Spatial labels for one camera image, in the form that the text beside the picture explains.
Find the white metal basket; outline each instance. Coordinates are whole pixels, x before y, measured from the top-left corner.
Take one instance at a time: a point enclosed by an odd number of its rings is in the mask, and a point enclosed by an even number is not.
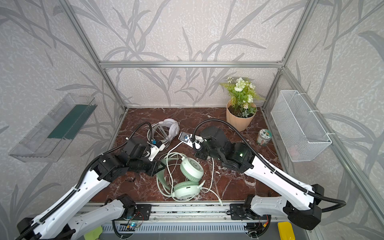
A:
[[[296,90],[282,90],[271,115],[293,162],[310,161],[332,143]]]

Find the wall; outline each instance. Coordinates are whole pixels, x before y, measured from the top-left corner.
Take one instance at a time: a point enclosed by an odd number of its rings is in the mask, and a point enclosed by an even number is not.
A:
[[[41,213],[77,181],[118,127],[122,108],[56,1],[0,1],[0,232]],[[21,162],[9,151],[67,94],[98,105],[56,163]]]
[[[288,68],[341,139],[357,164],[384,196],[384,1],[319,3],[288,63]],[[284,78],[266,108],[270,116]],[[287,171],[325,187],[325,195],[347,206],[323,214],[320,234],[327,239],[384,239],[384,229],[330,148],[310,162],[292,163],[275,134]]]
[[[70,1],[103,61],[279,61],[307,0]],[[265,96],[276,69],[111,69],[127,106],[225,106],[227,75]]]

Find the soil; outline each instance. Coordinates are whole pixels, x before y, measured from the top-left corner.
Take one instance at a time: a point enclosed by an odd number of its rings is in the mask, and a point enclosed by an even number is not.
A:
[[[235,115],[236,117],[238,118],[242,118],[242,112],[240,111],[240,109],[235,109],[233,106],[229,106],[228,108],[229,112],[232,113],[233,115]]]

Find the yellow object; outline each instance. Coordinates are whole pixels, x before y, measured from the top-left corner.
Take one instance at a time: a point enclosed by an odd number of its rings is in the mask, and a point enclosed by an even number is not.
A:
[[[100,226],[98,228],[93,229],[89,233],[84,234],[84,238],[85,240],[95,240],[99,238],[102,232],[103,232],[103,228]]]
[[[293,234],[292,224],[290,222],[279,222],[277,224],[280,233],[281,240],[295,240],[295,235]]]

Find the transparent plastic bin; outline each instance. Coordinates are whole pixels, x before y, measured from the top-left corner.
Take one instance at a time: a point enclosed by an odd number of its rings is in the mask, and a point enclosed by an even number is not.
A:
[[[57,162],[78,133],[79,124],[82,126],[96,108],[93,100],[94,97],[67,94],[9,155],[23,162]],[[59,125],[63,120],[65,127]]]
[[[293,162],[310,161],[332,140],[296,90],[282,90],[271,115]]]

